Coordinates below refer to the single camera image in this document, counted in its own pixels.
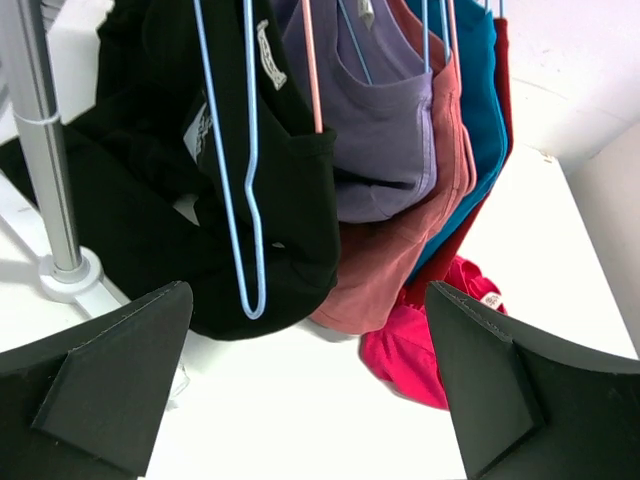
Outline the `magenta t-shirt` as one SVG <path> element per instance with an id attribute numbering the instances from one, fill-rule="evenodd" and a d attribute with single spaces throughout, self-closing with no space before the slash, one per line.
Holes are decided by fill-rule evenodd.
<path id="1" fill-rule="evenodd" d="M 473 262 L 454 257 L 444 281 L 481 303 L 505 313 L 501 291 Z M 423 405 L 449 408 L 433 346 L 426 307 L 401 290 L 386 324 L 365 334 L 360 358 L 371 373 L 396 393 Z"/>

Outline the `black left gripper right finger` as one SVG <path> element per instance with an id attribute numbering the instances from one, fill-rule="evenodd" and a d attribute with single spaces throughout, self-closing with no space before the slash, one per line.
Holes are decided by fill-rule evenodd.
<path id="1" fill-rule="evenodd" d="M 470 479 L 636 479 L 639 363 L 438 281 L 425 305 Z"/>

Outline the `light blue wire hanger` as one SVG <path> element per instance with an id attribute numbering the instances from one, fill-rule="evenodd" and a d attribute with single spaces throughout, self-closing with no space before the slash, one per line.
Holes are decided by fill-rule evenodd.
<path id="1" fill-rule="evenodd" d="M 227 171 L 226 155 L 224 150 L 221 125 L 218 115 L 217 98 L 215 93 L 213 69 L 210 62 L 208 41 L 203 15 L 202 3 L 199 0 L 193 1 L 193 8 L 196 21 L 198 41 L 201 50 L 203 73 L 205 80 L 206 95 L 211 115 L 211 131 L 214 138 L 218 171 L 221 180 L 224 207 L 227 215 L 227 223 L 230 234 L 231 248 L 236 270 L 236 278 L 240 296 L 241 307 L 246 317 L 250 320 L 260 318 L 266 308 L 266 268 L 263 243 L 263 226 L 258 202 L 254 194 L 254 180 L 259 165 L 259 128 L 258 128 L 258 101 L 257 101 L 257 81 L 256 64 L 254 55 L 254 8 L 251 1 L 243 3 L 243 23 L 244 23 L 244 50 L 246 67 L 246 91 L 248 105 L 248 139 L 249 156 L 247 169 L 244 178 L 243 192 L 248 206 L 253 227 L 253 242 L 255 256 L 255 278 L 257 287 L 256 304 L 250 304 L 245 270 L 242 260 L 239 243 L 238 230 L 235 219 L 235 209 L 232 199 L 232 192 Z"/>

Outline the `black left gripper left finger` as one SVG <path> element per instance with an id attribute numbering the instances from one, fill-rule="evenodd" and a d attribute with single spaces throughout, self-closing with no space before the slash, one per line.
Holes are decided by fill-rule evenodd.
<path id="1" fill-rule="evenodd" d="M 146 475 L 193 309 L 173 282 L 1 355 L 4 479 Z"/>

